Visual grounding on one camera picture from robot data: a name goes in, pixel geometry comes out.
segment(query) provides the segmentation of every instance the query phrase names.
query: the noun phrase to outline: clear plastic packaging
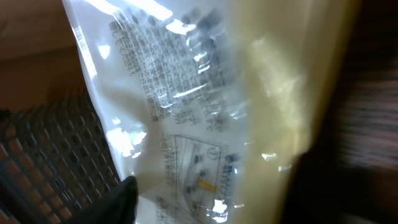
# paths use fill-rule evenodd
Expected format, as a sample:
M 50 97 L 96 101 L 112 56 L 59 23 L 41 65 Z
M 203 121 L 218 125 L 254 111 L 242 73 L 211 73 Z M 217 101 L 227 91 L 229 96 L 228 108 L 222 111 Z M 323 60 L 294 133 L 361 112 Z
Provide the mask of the clear plastic packaging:
M 137 223 L 226 222 L 248 137 L 222 7 L 64 4 L 118 174 L 137 177 Z
M 63 0 L 118 175 L 137 177 L 136 223 L 278 221 L 345 2 Z

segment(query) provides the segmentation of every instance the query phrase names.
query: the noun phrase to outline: printed diagram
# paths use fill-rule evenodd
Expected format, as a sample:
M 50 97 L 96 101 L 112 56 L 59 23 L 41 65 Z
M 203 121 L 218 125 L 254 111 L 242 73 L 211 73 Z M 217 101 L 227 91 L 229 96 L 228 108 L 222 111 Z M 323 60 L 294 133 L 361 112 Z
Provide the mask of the printed diagram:
M 174 136 L 177 151 L 176 218 L 209 223 L 227 148 Z

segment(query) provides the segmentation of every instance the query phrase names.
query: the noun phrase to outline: wooden surface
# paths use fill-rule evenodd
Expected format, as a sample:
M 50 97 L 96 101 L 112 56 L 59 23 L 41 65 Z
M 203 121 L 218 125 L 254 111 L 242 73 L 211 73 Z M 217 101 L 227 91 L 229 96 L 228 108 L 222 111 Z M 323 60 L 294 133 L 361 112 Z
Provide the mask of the wooden surface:
M 61 0 L 0 0 L 0 60 L 74 45 Z
M 287 223 L 344 223 L 346 214 L 398 223 L 397 12 L 397 1 L 363 1 L 322 133 L 291 188 Z
M 84 89 L 61 1 L 0 0 L 0 108 L 24 110 Z

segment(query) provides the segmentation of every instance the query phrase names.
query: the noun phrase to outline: black mesh grid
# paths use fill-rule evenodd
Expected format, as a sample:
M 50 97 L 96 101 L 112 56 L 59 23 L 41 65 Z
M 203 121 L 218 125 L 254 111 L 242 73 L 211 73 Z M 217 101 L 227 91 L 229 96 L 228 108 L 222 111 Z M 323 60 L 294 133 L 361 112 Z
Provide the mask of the black mesh grid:
M 88 96 L 4 119 L 0 166 L 3 179 L 49 223 L 69 219 L 119 184 Z

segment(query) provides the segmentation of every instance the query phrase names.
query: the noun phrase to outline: transparent plastic bag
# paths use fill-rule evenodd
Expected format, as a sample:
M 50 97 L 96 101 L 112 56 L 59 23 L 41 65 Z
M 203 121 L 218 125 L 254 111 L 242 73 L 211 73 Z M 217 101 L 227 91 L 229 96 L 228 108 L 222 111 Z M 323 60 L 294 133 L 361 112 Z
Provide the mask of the transparent plastic bag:
M 137 222 L 227 221 L 247 122 L 222 8 L 64 4 L 118 174 L 137 177 Z
M 118 175 L 137 177 L 136 223 L 277 222 L 349 3 L 63 3 Z

